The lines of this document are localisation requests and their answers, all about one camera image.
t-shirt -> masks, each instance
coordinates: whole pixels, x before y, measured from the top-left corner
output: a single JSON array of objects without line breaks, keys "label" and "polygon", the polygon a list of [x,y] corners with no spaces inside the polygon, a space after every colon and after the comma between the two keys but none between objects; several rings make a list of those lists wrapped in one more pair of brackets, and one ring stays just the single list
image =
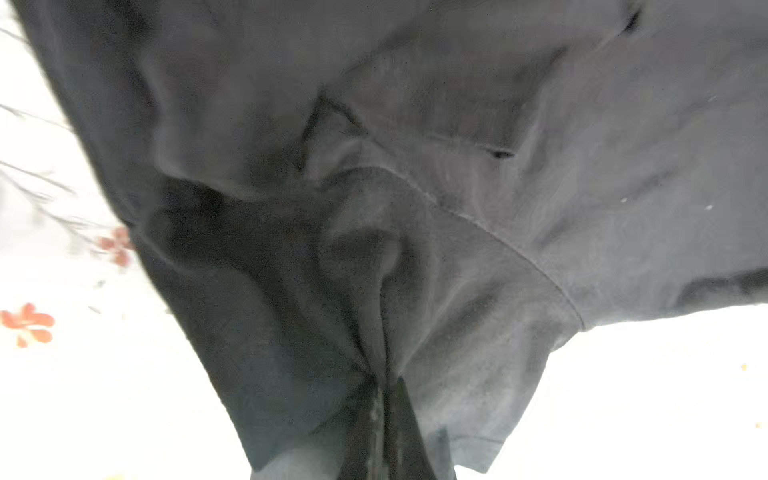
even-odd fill
[{"label": "t-shirt", "polygon": [[768,299],[764,0],[16,7],[253,478],[376,385],[482,472],[575,333]]}]

stitching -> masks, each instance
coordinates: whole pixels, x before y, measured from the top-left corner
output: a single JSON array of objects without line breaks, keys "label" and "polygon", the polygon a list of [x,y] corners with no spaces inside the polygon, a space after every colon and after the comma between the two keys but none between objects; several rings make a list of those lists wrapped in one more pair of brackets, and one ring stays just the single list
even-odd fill
[{"label": "stitching", "polygon": [[512,245],[509,242],[507,242],[506,240],[501,238],[496,233],[493,233],[490,230],[488,230],[487,228],[485,228],[477,220],[475,220],[475,218],[470,217],[467,214],[463,214],[461,212],[458,212],[458,211],[455,211],[455,210],[451,210],[451,209],[445,207],[444,205],[441,205],[434,195],[430,194],[429,192],[424,191],[418,184],[415,184],[415,183],[411,182],[411,180],[409,180],[408,178],[403,177],[398,172],[390,170],[387,167],[383,167],[381,165],[361,165],[361,166],[358,166],[358,167],[352,167],[352,168],[348,169],[347,172],[352,172],[352,171],[355,171],[355,170],[380,170],[380,171],[384,171],[387,174],[390,174],[393,177],[397,178],[398,180],[404,182],[406,185],[411,187],[413,190],[416,190],[417,192],[419,192],[427,200],[429,200],[430,203],[435,205],[440,210],[443,210],[444,212],[446,212],[448,214],[451,214],[451,215],[453,215],[455,217],[461,218],[462,220],[471,223],[476,228],[478,228],[478,229],[482,230],[483,232],[485,232],[486,234],[490,235],[492,238],[494,238],[500,244],[504,245],[509,250],[511,250],[515,255],[517,255],[518,257],[522,258],[524,261],[528,262],[528,264],[531,265],[542,276],[544,276],[545,279],[549,280],[549,282],[552,285],[554,285],[554,288],[557,289],[557,291],[563,296],[563,298],[565,298],[565,301],[568,302],[568,305],[573,309],[573,311],[574,311],[574,313],[576,315],[576,318],[578,319],[579,323],[581,324],[581,331],[585,331],[587,329],[586,324],[584,323],[584,319],[581,316],[581,313],[576,308],[576,305],[574,304],[573,300],[568,296],[568,294],[566,294],[565,290],[563,290],[563,288],[557,282],[555,282],[552,279],[551,276],[549,276],[545,271],[543,271],[536,263],[533,262],[533,260],[531,260],[527,256],[523,255],[520,252],[520,250],[518,250],[514,245]]}]

gray garment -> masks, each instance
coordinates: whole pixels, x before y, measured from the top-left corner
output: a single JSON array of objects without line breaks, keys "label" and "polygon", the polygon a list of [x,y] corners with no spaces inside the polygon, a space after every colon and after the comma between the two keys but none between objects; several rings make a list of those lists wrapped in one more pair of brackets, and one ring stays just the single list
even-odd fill
[{"label": "gray garment", "polygon": [[763,0],[17,7],[256,478],[372,377],[484,471],[576,332],[768,299]]}]

orange flower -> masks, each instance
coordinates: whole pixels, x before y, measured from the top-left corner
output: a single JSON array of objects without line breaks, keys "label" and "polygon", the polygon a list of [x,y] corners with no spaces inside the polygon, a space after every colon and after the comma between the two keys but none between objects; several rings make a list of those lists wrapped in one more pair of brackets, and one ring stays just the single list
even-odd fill
[{"label": "orange flower", "polygon": [[31,342],[48,343],[53,340],[53,335],[46,329],[54,325],[53,317],[47,313],[36,313],[31,303],[24,305],[16,315],[3,310],[0,316],[3,326],[18,330],[16,346],[19,348],[26,348]]},{"label": "orange flower", "polygon": [[128,251],[134,249],[131,239],[128,238],[128,229],[118,227],[112,230],[112,238],[99,237],[96,244],[102,250],[112,253],[112,263],[125,268],[131,262]]}]

armpit seam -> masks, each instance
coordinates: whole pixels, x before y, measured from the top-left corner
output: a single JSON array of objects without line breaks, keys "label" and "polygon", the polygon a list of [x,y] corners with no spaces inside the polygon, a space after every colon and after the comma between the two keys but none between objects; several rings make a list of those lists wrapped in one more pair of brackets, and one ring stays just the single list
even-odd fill
[{"label": "armpit seam", "polygon": [[454,217],[460,218],[464,220],[465,222],[469,222],[471,225],[473,225],[475,228],[480,229],[481,231],[485,232],[486,234],[490,235],[494,240],[498,241],[503,246],[507,247],[509,250],[511,250],[516,256],[522,258],[526,263],[531,265],[537,272],[539,272],[545,279],[549,280],[549,282],[554,285],[554,288],[563,296],[566,302],[568,302],[568,305],[571,307],[571,309],[574,311],[574,314],[576,315],[576,318],[578,319],[579,325],[581,326],[581,331],[585,331],[587,329],[586,325],[584,324],[584,319],[581,316],[581,313],[576,308],[575,303],[570,298],[570,296],[563,290],[563,288],[555,282],[551,276],[549,276],[545,271],[543,271],[533,260],[529,259],[527,256],[523,255],[520,250],[518,250],[514,245],[509,243],[508,241],[501,238],[496,233],[490,231],[489,229],[485,228],[482,224],[480,224],[475,218],[470,217],[467,214],[463,214],[462,212],[458,212],[456,210],[452,210],[450,208],[447,208],[445,205],[441,205],[438,199],[430,194],[429,192],[423,190],[418,184],[415,184],[407,177],[403,177],[401,174],[399,174],[396,171],[390,170],[387,167],[383,167],[381,165],[360,165],[357,167],[352,167],[347,170],[347,172],[355,171],[355,170],[380,170],[383,172],[386,172],[387,174],[397,178],[401,182],[404,182],[406,185],[411,187],[413,190],[419,192],[424,198],[426,198],[429,203],[435,205],[440,210],[446,212],[447,214],[451,214]]}]

